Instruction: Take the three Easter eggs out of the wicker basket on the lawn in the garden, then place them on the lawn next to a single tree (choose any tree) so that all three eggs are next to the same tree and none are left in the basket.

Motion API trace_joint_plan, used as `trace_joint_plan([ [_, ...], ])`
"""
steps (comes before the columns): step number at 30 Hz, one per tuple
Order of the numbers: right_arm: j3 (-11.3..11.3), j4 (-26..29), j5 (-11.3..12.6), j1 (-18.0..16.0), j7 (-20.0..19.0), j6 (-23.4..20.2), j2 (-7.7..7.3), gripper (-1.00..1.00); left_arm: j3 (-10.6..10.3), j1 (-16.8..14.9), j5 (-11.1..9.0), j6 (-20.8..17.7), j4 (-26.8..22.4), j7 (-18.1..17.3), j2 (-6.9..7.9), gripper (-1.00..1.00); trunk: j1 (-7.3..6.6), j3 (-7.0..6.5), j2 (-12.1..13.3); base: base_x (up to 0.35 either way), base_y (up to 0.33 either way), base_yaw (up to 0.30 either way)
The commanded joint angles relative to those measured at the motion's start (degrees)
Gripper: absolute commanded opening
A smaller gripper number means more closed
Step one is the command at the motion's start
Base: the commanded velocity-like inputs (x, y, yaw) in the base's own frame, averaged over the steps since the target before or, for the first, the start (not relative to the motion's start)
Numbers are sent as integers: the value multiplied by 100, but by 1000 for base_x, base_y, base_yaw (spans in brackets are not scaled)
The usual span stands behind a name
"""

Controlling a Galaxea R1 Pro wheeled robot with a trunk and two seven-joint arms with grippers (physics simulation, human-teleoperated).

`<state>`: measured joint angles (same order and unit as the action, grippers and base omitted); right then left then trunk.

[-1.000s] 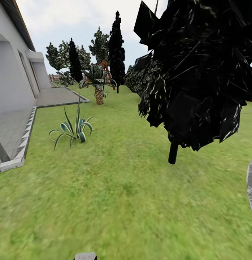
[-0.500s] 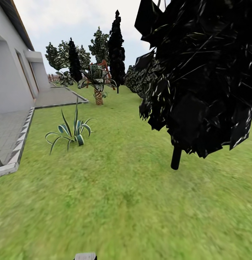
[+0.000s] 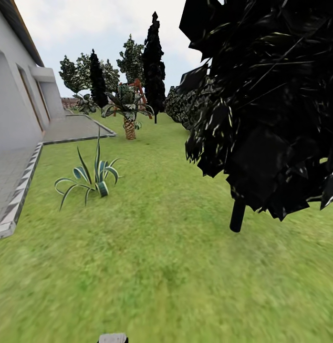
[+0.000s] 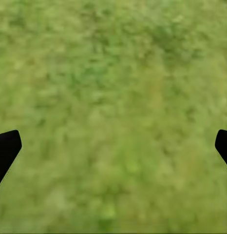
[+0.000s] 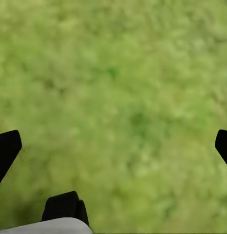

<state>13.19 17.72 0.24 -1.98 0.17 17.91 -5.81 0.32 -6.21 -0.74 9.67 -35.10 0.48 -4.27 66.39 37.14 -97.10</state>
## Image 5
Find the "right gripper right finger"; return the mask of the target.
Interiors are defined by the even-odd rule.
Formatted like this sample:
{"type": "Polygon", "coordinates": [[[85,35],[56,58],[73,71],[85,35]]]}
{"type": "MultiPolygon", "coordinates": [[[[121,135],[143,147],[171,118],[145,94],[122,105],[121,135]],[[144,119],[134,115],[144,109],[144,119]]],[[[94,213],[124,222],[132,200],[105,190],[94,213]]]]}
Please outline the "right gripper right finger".
{"type": "Polygon", "coordinates": [[[224,161],[227,163],[227,131],[219,130],[215,142],[215,147],[223,157],[224,161]]]}

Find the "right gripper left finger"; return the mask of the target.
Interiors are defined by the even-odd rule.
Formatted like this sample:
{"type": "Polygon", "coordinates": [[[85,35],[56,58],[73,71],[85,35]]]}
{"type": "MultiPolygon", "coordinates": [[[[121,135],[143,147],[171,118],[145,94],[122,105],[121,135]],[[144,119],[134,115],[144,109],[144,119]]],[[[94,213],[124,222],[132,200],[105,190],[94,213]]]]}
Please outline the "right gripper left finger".
{"type": "Polygon", "coordinates": [[[22,148],[18,130],[0,134],[0,183],[22,148]]]}

